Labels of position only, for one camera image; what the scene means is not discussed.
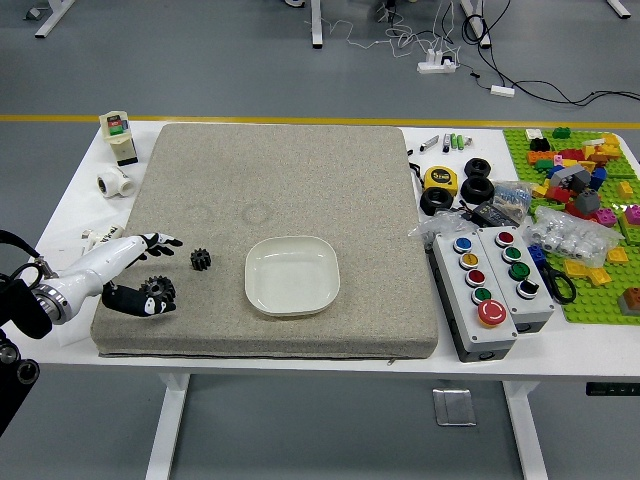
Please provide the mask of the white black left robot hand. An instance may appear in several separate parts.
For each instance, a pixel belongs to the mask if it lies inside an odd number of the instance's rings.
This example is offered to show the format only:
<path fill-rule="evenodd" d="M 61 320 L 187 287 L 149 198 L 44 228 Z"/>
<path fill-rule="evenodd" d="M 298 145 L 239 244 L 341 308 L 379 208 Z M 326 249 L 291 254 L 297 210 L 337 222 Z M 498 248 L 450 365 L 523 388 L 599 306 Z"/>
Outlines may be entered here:
<path fill-rule="evenodd" d="M 120 275 L 137 260 L 148 256 L 171 256 L 173 247 L 183 242 L 163 233 L 147 233 L 109 240 L 94 247 L 70 267 L 49 280 L 49 289 L 62 295 L 64 322 L 75 317 L 88 297 L 102 293 L 103 286 Z"/>

